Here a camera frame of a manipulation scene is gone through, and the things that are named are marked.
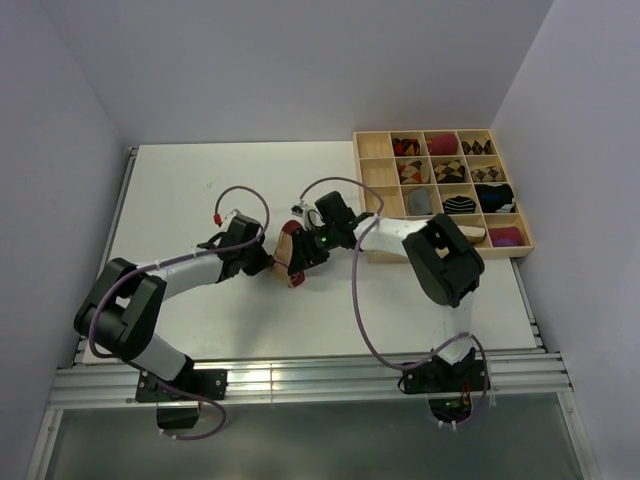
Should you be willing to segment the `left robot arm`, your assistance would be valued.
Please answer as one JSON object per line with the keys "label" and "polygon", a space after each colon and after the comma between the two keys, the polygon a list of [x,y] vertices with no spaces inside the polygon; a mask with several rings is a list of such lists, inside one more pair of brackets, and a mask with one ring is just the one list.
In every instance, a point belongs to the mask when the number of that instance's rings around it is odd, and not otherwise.
{"label": "left robot arm", "polygon": [[273,264],[264,229],[234,212],[223,230],[191,254],[139,266],[109,261],[74,318],[74,329],[107,355],[159,378],[159,388],[183,399],[195,386],[192,360],[155,333],[162,303],[187,291],[222,283],[242,272],[253,276]]}

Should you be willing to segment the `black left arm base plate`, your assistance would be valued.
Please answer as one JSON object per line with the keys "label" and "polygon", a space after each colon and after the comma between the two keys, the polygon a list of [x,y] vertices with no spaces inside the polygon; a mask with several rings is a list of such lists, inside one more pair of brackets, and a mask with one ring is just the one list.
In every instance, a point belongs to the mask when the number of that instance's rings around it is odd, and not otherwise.
{"label": "black left arm base plate", "polygon": [[[227,379],[225,369],[191,370],[172,381],[142,372],[134,400],[138,404],[156,405],[156,424],[163,434],[180,440],[207,438],[226,424],[227,413],[220,401],[226,396]],[[204,406],[215,408],[221,418],[211,431],[193,433]]]}

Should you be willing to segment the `tan orange argyle sock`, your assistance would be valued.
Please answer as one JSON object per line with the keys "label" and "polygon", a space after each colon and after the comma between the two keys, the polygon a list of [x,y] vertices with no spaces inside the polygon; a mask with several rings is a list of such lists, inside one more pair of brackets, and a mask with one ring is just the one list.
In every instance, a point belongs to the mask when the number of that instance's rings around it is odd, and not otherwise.
{"label": "tan orange argyle sock", "polygon": [[427,184],[430,181],[431,171],[426,160],[397,159],[396,167],[401,185]]}

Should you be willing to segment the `tan sock with purple stripes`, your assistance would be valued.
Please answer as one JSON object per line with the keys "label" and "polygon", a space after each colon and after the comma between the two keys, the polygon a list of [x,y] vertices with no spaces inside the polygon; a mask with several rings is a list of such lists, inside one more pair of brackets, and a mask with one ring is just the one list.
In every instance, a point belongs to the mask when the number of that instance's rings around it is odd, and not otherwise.
{"label": "tan sock with purple stripes", "polygon": [[298,221],[287,221],[281,227],[276,248],[273,253],[274,264],[271,267],[271,274],[289,288],[296,288],[305,280],[305,275],[303,273],[293,275],[288,273],[289,263],[293,254],[292,234],[301,228],[302,225]]}

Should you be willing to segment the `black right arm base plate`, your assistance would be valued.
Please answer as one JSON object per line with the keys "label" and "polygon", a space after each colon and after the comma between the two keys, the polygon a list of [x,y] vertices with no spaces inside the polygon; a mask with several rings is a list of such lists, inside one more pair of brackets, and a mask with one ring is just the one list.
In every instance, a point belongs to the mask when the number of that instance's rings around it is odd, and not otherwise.
{"label": "black right arm base plate", "polygon": [[438,422],[451,427],[472,415],[472,394],[480,393],[485,399],[490,387],[488,369],[482,360],[475,359],[474,353],[454,365],[435,357],[421,367],[405,371],[397,382],[397,388],[406,395],[447,394],[430,399],[428,406]]}

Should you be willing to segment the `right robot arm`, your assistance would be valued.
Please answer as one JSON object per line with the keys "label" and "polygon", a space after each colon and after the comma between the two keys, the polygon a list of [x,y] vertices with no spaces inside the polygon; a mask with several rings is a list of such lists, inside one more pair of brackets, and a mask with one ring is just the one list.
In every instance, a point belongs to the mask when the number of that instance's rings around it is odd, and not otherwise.
{"label": "right robot arm", "polygon": [[[315,202],[319,225],[304,226],[291,234],[290,276],[326,262],[330,251],[344,248],[354,252],[351,267],[351,297],[361,337],[370,353],[384,366],[396,370],[420,367],[437,357],[433,365],[435,383],[452,390],[468,374],[464,361],[475,352],[485,353],[471,332],[471,310],[484,261],[456,223],[445,214],[429,220],[400,220],[378,212],[359,215],[348,207],[337,191]],[[428,356],[400,365],[384,358],[371,342],[361,316],[357,276],[359,254],[381,252],[406,258],[417,281],[431,302],[438,306],[436,345]]]}

